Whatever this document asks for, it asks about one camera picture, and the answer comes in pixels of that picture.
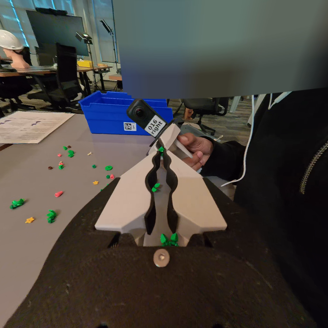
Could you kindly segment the printed paper sheet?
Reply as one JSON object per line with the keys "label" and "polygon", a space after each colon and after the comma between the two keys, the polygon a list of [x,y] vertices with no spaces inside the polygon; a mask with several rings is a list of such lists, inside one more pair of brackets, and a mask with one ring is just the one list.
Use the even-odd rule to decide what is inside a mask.
{"label": "printed paper sheet", "polygon": [[1,144],[38,144],[73,113],[17,111],[0,119]]}

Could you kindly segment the black display screen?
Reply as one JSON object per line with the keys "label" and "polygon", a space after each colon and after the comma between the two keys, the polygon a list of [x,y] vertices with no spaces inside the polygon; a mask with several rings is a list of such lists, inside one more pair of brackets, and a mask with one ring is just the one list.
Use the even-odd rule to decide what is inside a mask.
{"label": "black display screen", "polygon": [[27,17],[39,47],[55,45],[75,47],[77,55],[88,56],[87,45],[76,38],[84,33],[83,19],[71,15],[53,15],[27,10]]}

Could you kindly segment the white hard hat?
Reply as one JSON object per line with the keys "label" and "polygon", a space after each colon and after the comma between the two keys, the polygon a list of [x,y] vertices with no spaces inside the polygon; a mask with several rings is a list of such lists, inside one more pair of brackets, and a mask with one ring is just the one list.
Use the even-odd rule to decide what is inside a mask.
{"label": "white hard hat", "polygon": [[13,51],[21,51],[24,46],[11,32],[0,30],[0,47]]}

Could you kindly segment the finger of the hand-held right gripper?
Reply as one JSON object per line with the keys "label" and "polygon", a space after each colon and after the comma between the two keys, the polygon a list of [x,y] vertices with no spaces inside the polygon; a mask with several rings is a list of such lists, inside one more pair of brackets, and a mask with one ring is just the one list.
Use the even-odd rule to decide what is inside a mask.
{"label": "finger of the hand-held right gripper", "polygon": [[169,150],[174,144],[178,134],[180,133],[180,127],[176,124],[170,124],[165,131],[159,137],[159,149],[163,148]]}
{"label": "finger of the hand-held right gripper", "polygon": [[153,153],[156,153],[161,147],[162,147],[162,141],[161,141],[161,138],[158,137],[150,145],[150,149],[147,152],[146,156],[149,156],[149,155],[151,155]]}

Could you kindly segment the studio light stand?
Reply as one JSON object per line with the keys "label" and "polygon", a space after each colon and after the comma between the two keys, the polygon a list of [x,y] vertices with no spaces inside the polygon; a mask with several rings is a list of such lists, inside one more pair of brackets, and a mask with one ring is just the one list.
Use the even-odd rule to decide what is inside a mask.
{"label": "studio light stand", "polygon": [[114,62],[116,65],[116,72],[118,75],[121,75],[121,68],[118,67],[118,53],[117,53],[117,43],[115,38],[115,32],[113,29],[105,22],[104,19],[100,20],[100,23],[103,25],[103,27],[106,29],[108,34],[112,37],[112,43],[113,43],[113,52],[114,52]]}
{"label": "studio light stand", "polygon": [[76,32],[76,39],[78,39],[80,42],[83,41],[87,45],[88,55],[91,59],[91,65],[92,65],[94,89],[95,89],[95,91],[97,91],[97,90],[99,90],[99,88],[98,88],[97,81],[96,81],[95,68],[94,68],[93,57],[92,57],[92,52],[91,52],[91,45],[93,44],[92,37],[85,33]]}

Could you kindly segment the blue plastic bin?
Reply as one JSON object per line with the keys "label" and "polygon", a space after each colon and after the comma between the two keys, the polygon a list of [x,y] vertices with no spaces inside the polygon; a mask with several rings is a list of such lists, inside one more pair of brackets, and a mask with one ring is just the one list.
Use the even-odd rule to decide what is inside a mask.
{"label": "blue plastic bin", "polygon": [[91,133],[145,135],[145,132],[127,116],[127,109],[134,99],[125,92],[94,92],[81,99],[79,104]]}

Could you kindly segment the white drawstring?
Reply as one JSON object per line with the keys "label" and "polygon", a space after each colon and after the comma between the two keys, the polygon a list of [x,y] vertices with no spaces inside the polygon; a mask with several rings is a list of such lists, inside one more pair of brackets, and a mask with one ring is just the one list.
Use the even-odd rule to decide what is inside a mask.
{"label": "white drawstring", "polygon": [[252,95],[251,131],[250,131],[250,135],[249,135],[248,142],[247,142],[245,152],[244,152],[244,156],[243,156],[243,172],[242,172],[242,175],[238,179],[234,179],[232,181],[229,181],[229,182],[226,182],[226,183],[222,184],[221,187],[224,187],[224,186],[234,184],[234,183],[237,183],[237,182],[241,181],[244,178],[245,174],[246,174],[247,154],[248,154],[248,149],[249,149],[250,142],[252,140],[252,135],[253,135],[253,130],[254,130],[254,118],[255,118],[255,99],[254,99],[254,95]]}
{"label": "white drawstring", "polygon": [[278,104],[280,101],[282,101],[285,97],[287,97],[290,93],[292,93],[292,91],[289,92],[283,92],[281,93],[277,98],[275,98],[274,101],[272,101],[273,99],[273,94],[270,94],[270,100],[269,100],[269,105],[268,105],[268,110],[270,110],[273,105]]}

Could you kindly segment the background wooden desk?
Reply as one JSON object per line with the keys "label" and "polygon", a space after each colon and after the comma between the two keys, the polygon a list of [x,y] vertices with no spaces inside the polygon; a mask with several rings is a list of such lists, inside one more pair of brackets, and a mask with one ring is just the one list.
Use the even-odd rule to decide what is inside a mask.
{"label": "background wooden desk", "polygon": [[[110,69],[113,68],[112,66],[93,66],[93,68],[88,67],[79,67],[77,66],[77,76],[80,80],[80,83],[84,86],[83,94],[84,96],[88,96],[91,94],[90,83],[88,81],[87,72],[93,72],[98,74],[101,81],[101,90],[104,91],[104,83],[103,83],[103,74],[109,73]],[[1,68],[0,76],[5,77],[12,77],[12,76],[32,76],[32,77],[39,77],[44,76],[47,74],[52,74],[57,71],[57,67],[53,66],[31,66],[30,68],[17,68],[13,71],[10,65],[6,65],[5,68]]]}

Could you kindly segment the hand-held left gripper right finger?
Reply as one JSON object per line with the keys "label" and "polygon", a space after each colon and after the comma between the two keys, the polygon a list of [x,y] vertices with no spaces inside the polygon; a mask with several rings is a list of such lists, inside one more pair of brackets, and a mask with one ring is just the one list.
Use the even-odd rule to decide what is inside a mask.
{"label": "hand-held left gripper right finger", "polygon": [[186,246],[191,237],[204,232],[225,231],[227,223],[206,184],[206,179],[169,150],[163,165],[170,188],[167,221],[172,233]]}

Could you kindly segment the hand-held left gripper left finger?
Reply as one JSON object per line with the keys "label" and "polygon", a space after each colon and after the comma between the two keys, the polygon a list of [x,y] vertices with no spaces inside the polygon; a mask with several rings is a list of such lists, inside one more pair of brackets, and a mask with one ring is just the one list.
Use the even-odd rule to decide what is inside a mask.
{"label": "hand-held left gripper left finger", "polygon": [[114,185],[95,229],[131,234],[138,246],[144,245],[145,234],[154,229],[156,210],[153,186],[157,183],[157,170],[160,166],[161,152],[149,153],[120,178]]}

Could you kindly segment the black office chair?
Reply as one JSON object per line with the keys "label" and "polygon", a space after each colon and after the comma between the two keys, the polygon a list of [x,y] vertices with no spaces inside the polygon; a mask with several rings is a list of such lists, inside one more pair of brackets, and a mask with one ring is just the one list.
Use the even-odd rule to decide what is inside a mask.
{"label": "black office chair", "polygon": [[27,94],[30,100],[42,100],[54,110],[80,110],[76,98],[83,90],[77,77],[76,48],[56,43],[57,69],[54,73],[34,76],[41,91]]}
{"label": "black office chair", "polygon": [[212,129],[202,123],[202,117],[204,115],[214,115],[223,117],[227,114],[229,97],[216,97],[216,98],[193,98],[182,99],[182,104],[186,109],[192,110],[191,118],[194,119],[199,115],[198,125],[203,133],[210,133],[214,136],[215,129]]}

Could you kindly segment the person's right hand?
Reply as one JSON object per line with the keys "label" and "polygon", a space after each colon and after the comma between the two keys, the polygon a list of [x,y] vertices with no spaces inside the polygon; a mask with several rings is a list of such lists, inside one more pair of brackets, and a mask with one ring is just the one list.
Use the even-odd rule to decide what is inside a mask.
{"label": "person's right hand", "polygon": [[182,159],[189,167],[195,171],[199,171],[209,159],[213,144],[210,140],[203,137],[197,137],[192,133],[186,133],[178,136],[178,141],[192,153],[192,158],[187,157]]}

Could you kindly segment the mannequin head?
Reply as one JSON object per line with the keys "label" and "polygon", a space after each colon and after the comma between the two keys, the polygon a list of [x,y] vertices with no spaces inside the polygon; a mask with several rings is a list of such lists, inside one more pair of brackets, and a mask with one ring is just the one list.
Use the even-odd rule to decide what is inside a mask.
{"label": "mannequin head", "polygon": [[13,68],[19,68],[19,69],[27,69],[30,68],[30,65],[24,60],[23,58],[23,50],[11,50],[2,48],[4,53],[8,58],[12,60],[11,66]]}

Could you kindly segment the person's right forearm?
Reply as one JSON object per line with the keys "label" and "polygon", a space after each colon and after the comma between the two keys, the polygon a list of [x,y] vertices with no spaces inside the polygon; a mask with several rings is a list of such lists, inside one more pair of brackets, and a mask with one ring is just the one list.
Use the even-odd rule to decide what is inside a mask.
{"label": "person's right forearm", "polygon": [[202,137],[212,143],[212,153],[202,166],[204,177],[216,176],[226,181],[237,180],[243,173],[243,159],[246,146],[237,141],[216,142],[210,137]]}

